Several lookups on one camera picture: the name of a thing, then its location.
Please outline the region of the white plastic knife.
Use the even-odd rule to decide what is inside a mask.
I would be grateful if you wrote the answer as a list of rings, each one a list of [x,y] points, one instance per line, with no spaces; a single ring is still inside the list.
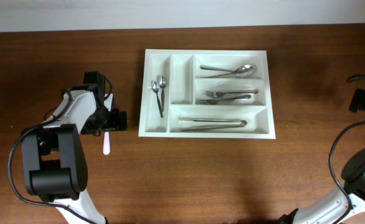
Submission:
[[[104,132],[104,138],[103,138],[103,154],[109,155],[111,151],[111,142],[110,142],[110,133]]]

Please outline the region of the dark metal knife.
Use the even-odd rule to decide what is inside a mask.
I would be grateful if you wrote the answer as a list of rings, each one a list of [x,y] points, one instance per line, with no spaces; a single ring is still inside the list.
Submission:
[[[159,87],[161,88],[161,110],[164,111],[165,105],[165,88],[167,87],[167,79],[164,76],[159,78]]]
[[[163,118],[163,112],[162,112],[162,106],[161,106],[161,101],[159,99],[159,84],[156,81],[152,81],[151,82],[151,90],[155,93],[156,95],[156,101],[157,101],[157,105],[158,105],[158,110],[159,110],[159,114],[160,117]]]

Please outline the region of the metal fork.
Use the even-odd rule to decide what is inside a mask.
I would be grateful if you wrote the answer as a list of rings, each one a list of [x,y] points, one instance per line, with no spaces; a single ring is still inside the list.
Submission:
[[[222,98],[228,94],[257,94],[258,89],[246,90],[246,91],[205,91],[204,94],[211,98]]]
[[[221,98],[221,99],[197,99],[196,104],[197,105],[217,105],[219,103],[225,102],[225,101],[239,101],[239,100],[249,100],[251,99],[251,95],[241,95],[241,96],[235,96],[232,98]]]

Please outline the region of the dark metal rod utensil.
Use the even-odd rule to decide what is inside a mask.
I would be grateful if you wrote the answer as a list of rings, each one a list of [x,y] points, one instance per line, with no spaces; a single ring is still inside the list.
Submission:
[[[206,119],[206,118],[179,118],[180,121],[204,123],[204,125],[179,128],[179,131],[205,131],[212,129],[243,128],[248,122],[243,119]]]

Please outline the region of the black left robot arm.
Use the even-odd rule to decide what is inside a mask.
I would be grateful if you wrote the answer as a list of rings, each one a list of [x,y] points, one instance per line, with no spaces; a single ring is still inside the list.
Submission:
[[[127,129],[127,113],[114,107],[110,81],[86,72],[81,85],[63,91],[63,100],[43,123],[25,129],[22,149],[26,190],[40,206],[55,207],[68,223],[107,223],[88,191],[88,167],[80,135]]]

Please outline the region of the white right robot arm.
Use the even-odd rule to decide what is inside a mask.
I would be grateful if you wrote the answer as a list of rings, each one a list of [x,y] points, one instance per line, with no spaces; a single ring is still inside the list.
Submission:
[[[314,204],[284,214],[278,223],[284,224],[330,224],[342,223],[350,217],[365,212],[365,148],[353,155],[338,180],[333,168],[333,154],[339,140],[349,130],[365,126],[365,121],[344,128],[334,140],[328,155],[328,167],[336,188]]]

